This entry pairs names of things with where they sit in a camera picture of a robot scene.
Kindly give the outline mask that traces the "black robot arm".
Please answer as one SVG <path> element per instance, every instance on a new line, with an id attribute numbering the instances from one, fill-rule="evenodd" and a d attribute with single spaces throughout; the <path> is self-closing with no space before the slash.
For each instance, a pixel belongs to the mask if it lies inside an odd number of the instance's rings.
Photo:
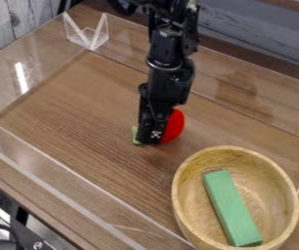
<path id="1" fill-rule="evenodd" d="M 114 11 L 130 16 L 149 11 L 149 78 L 138 86 L 139 111 L 135 141 L 159 145 L 173 124 L 175 106 L 187 101 L 195 78 L 190 55 L 198 51 L 198 0 L 106 0 Z"/>

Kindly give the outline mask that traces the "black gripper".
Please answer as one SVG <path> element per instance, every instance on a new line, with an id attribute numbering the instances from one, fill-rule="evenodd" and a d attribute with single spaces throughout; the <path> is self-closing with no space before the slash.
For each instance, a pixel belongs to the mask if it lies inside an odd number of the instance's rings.
<path id="1" fill-rule="evenodd" d="M 147 66 L 147 82 L 138 87 L 137 140 L 143 145 L 158 145 L 165 134 L 170 110 L 187 101 L 195 78 L 195 65 L 191 60 L 183 60 L 177 66 L 157 62 L 147 62 Z"/>

